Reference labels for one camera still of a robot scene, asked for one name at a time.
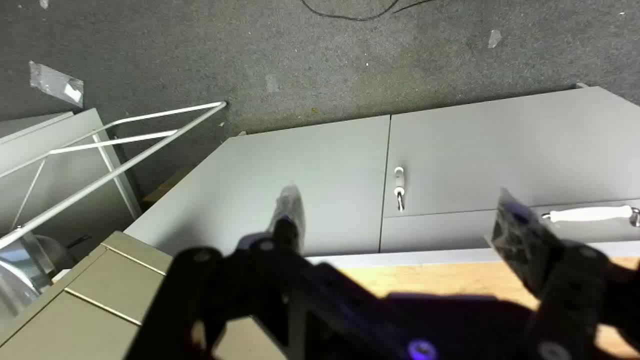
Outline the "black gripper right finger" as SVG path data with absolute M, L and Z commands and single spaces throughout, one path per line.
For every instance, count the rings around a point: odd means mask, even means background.
M 600 326 L 640 350 L 637 270 L 602 250 L 558 239 L 507 190 L 497 197 L 490 247 L 538 300 L 522 352 L 534 360 L 614 360 L 597 348 Z

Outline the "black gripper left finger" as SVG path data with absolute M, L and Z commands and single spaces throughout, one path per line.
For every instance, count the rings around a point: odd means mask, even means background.
M 231 255 L 199 247 L 177 252 L 144 315 L 126 360 L 214 360 L 229 322 L 249 318 L 288 360 L 357 360 L 372 354 L 374 299 L 328 265 L 299 255 L 304 202 L 280 192 L 266 230 Z

